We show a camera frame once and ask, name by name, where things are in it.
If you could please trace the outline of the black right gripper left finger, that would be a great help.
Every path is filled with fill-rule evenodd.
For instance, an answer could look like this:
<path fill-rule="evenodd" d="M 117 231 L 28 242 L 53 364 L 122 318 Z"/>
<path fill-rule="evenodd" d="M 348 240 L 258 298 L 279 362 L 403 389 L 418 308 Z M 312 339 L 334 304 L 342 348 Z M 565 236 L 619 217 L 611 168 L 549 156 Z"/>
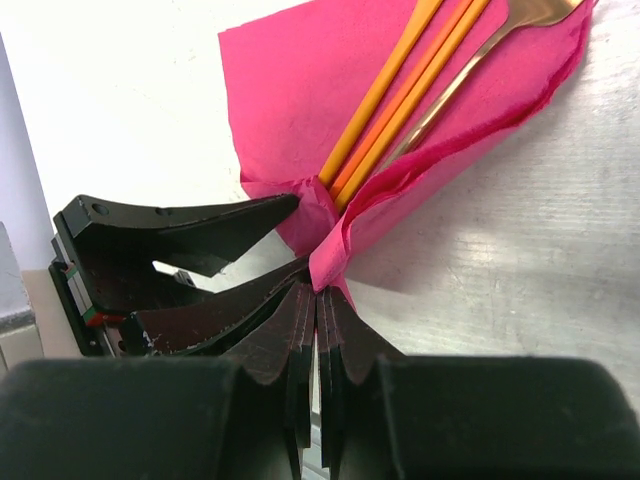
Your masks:
<path fill-rule="evenodd" d="M 5 479 L 297 479 L 310 288 L 220 357 L 35 360 L 1 383 Z"/>

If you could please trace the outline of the orange chopstick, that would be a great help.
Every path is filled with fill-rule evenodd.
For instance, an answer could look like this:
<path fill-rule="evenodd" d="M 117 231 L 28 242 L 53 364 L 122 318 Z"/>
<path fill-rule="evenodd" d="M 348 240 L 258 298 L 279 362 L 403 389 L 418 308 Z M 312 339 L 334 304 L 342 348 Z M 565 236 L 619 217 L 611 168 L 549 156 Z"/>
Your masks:
<path fill-rule="evenodd" d="M 485 10 L 486 1 L 461 1 L 334 180 L 329 193 L 343 211 L 379 166 L 383 154 Z"/>
<path fill-rule="evenodd" d="M 411 49 L 437 12 L 439 1 L 418 1 L 391 55 L 340 136 L 319 179 L 340 208 L 367 179 L 451 55 L 484 10 L 484 1 L 460 1 L 409 76 L 359 145 L 362 130 Z"/>

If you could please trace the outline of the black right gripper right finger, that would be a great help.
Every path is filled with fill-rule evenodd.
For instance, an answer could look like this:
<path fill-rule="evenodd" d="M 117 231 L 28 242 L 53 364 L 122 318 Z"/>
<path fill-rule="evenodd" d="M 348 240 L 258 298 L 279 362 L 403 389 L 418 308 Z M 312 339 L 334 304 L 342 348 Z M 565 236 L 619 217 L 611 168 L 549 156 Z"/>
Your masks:
<path fill-rule="evenodd" d="M 635 479 L 639 420 L 600 364 L 406 355 L 343 292 L 317 298 L 322 463 L 334 479 Z"/>

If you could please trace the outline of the pink paper napkin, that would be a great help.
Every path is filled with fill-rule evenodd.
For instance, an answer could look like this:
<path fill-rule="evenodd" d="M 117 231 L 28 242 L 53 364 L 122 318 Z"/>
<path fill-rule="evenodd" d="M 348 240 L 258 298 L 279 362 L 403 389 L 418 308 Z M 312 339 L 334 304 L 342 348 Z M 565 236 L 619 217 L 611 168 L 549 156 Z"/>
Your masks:
<path fill-rule="evenodd" d="M 575 72 L 594 5 L 511 33 L 479 65 L 413 153 L 338 213 L 318 173 L 399 39 L 410 1 L 310 1 L 219 36 L 228 117 L 245 192 L 290 192 L 279 228 L 309 260 L 315 290 L 343 287 L 351 258 L 543 110 Z"/>

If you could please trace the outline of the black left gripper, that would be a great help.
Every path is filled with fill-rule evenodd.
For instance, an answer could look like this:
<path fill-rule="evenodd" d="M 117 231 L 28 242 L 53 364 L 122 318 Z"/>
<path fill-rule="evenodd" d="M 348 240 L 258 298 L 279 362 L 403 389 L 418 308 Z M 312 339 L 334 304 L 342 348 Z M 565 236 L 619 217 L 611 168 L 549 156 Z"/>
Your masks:
<path fill-rule="evenodd" d="M 298 208 L 293 194 L 231 204 L 147 207 L 75 197 L 54 217 L 49 267 L 84 356 L 220 355 L 264 323 L 309 260 L 204 294 L 158 272 L 159 261 L 213 277 Z"/>

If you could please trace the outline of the rose gold fork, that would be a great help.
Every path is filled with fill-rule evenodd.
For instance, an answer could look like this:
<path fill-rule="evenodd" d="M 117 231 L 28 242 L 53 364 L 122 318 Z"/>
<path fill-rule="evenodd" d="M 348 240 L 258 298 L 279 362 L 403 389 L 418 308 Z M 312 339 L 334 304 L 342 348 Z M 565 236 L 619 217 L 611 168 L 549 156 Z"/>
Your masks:
<path fill-rule="evenodd" d="M 474 53 L 450 84 L 432 102 L 424 115 L 414 124 L 396 149 L 377 167 L 377 172 L 388 168 L 404 154 L 418 148 L 435 128 L 439 117 L 456 94 L 471 78 L 479 65 L 512 32 L 527 27 L 549 27 L 562 22 L 583 2 L 580 0 L 510 0 L 507 2 L 505 22 Z"/>

